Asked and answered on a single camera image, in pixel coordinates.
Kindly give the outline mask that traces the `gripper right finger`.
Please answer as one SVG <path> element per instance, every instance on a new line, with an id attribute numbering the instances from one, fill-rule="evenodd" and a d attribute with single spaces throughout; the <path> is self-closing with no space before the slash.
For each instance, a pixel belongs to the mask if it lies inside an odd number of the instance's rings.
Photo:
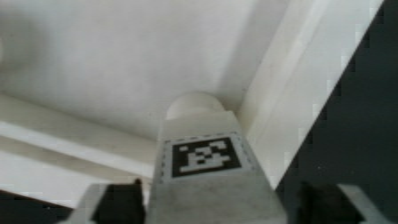
<path id="1" fill-rule="evenodd" d="M 298 224 L 394 224 L 357 185 L 304 182 L 298 199 Z"/>

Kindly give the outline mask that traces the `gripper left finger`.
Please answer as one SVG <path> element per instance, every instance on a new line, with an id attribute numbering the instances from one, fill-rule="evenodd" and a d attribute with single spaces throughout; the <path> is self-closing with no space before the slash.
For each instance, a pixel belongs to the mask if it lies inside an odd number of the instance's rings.
<path id="1" fill-rule="evenodd" d="M 92 184 L 78 207 L 58 224 L 144 224 L 142 181 Z"/>

